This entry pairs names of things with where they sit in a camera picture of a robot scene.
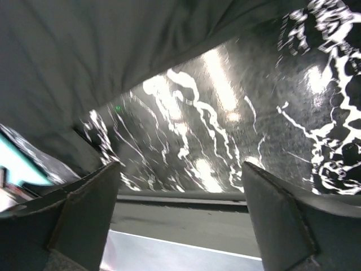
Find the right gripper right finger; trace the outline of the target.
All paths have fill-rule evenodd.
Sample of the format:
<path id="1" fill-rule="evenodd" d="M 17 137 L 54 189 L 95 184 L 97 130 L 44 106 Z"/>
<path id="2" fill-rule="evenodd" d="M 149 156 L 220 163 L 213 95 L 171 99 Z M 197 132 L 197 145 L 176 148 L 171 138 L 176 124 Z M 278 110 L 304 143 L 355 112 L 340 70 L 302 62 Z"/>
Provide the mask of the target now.
<path id="1" fill-rule="evenodd" d="M 316 195 L 244 162 L 264 270 L 360 270 L 360 196 Z"/>

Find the black t shirt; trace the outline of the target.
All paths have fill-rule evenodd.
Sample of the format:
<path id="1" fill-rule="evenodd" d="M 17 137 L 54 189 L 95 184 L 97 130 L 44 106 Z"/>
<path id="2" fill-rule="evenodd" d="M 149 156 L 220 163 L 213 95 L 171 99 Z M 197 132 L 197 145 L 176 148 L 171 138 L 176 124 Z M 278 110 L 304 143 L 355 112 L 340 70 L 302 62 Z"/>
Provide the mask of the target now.
<path id="1" fill-rule="evenodd" d="M 2 1 L 1 124 L 80 176 L 74 123 L 170 67 L 306 1 Z"/>

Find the black marble pattern mat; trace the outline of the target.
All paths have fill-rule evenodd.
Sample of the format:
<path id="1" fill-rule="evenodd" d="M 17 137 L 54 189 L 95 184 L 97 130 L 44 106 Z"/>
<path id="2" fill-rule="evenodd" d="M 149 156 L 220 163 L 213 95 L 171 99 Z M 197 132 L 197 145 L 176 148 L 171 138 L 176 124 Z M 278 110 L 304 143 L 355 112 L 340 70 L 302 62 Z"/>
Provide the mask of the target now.
<path id="1" fill-rule="evenodd" d="M 98 168 L 120 164 L 122 193 L 242 193 L 249 162 L 316 194 L 360 194 L 360 2 L 306 2 L 81 116 Z M 87 175 L 2 124 L 1 166 L 16 189 Z"/>

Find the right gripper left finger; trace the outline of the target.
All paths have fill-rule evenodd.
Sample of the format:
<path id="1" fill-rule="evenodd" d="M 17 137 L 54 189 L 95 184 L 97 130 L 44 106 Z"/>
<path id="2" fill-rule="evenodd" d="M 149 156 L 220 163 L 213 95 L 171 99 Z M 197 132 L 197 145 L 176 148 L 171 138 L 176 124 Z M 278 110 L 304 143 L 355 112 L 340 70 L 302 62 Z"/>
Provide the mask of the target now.
<path id="1" fill-rule="evenodd" d="M 1 270 L 99 270 L 121 166 L 1 212 Z"/>

